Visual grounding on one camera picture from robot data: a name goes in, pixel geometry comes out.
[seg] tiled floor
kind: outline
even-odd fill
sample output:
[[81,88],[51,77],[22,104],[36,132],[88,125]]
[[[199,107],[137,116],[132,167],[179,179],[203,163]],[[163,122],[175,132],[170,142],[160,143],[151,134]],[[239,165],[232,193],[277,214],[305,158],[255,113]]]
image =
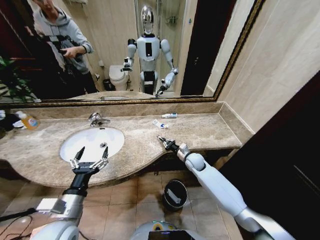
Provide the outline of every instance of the tiled floor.
[[[171,179],[180,179],[188,190],[188,200],[177,212],[166,210],[162,204],[163,189]],[[62,191],[26,183],[4,215],[36,207],[42,198],[60,196]],[[25,234],[51,220],[39,213],[32,216],[34,220]],[[184,171],[160,172],[157,176],[147,173],[116,186],[89,188],[79,229],[90,239],[128,240],[139,225],[153,220],[168,221],[178,228],[196,231],[208,240],[242,240],[234,219],[218,208],[191,173]],[[0,222],[0,233],[11,221]],[[0,240],[9,233],[20,233],[28,222],[28,217],[21,218],[0,236]]]

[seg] white sink basin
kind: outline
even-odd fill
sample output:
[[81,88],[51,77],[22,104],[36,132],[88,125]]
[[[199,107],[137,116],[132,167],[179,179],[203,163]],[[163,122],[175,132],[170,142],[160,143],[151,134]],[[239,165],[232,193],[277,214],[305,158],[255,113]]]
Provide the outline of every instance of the white sink basin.
[[60,157],[69,162],[83,147],[80,162],[99,161],[108,146],[108,158],[120,151],[125,142],[124,134],[115,128],[97,127],[79,131],[68,137],[60,148]]

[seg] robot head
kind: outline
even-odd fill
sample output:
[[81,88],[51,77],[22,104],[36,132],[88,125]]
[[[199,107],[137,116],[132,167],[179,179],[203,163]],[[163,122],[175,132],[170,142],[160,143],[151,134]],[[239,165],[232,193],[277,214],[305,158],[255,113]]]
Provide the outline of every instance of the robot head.
[[143,25],[144,33],[147,35],[152,34],[154,28],[154,14],[151,7],[145,5],[142,8],[141,22]]

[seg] black cable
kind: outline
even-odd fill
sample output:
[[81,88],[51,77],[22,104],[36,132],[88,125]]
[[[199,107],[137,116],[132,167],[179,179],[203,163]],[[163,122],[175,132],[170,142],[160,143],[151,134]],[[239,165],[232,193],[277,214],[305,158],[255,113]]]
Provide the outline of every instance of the black cable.
[[32,208],[29,208],[26,211],[17,212],[17,213],[10,214],[10,215],[7,215],[7,216],[0,216],[0,222],[6,221],[8,219],[15,219],[15,218],[18,218],[18,217],[24,217],[24,216],[27,216],[27,215],[30,215],[30,214],[34,214],[36,212],[37,212],[37,210],[35,210],[32,207]]
[[80,235],[85,239],[85,240],[95,240],[95,239],[89,239],[87,238],[80,230],[79,230]]
[[[25,216],[20,216],[20,217],[17,217],[15,220],[13,220],[12,222],[10,222],[10,224],[8,226],[6,226],[4,228],[4,230],[0,233],[0,236],[15,222],[17,221],[18,219],[21,219]],[[32,223],[32,221],[34,220],[34,218],[30,215],[26,216],[26,217],[29,217],[30,218],[30,222],[28,223],[28,225],[24,228],[24,230],[21,232],[21,233],[9,233],[5,236],[4,239],[6,239],[8,236],[10,235],[18,235],[18,237],[15,237],[15,238],[12,238],[12,239],[21,239],[20,237],[22,236],[22,234],[27,230],[27,228],[30,226],[30,224]]]
[[29,234],[27,234],[27,235],[16,236],[16,237],[14,237],[14,238],[11,238],[10,240],[22,240],[22,239],[24,239],[24,238],[29,238],[30,236],[31,236],[31,232],[30,232]]

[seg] humanoid robot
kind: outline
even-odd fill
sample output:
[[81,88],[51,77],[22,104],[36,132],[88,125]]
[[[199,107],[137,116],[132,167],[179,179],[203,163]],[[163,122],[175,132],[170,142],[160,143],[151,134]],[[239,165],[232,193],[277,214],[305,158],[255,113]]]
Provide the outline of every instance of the humanoid robot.
[[161,80],[161,86],[155,94],[159,97],[165,90],[170,88],[178,74],[178,69],[174,67],[174,60],[170,51],[168,40],[160,41],[153,34],[154,14],[152,8],[144,6],[141,11],[141,22],[144,29],[144,34],[135,41],[128,40],[128,56],[124,59],[123,68],[121,71],[132,71],[134,64],[134,56],[138,50],[142,72],[140,73],[141,91],[153,95],[158,80],[158,73],[156,70],[156,63],[159,56],[160,49],[162,50],[171,71],[166,75],[165,79]]

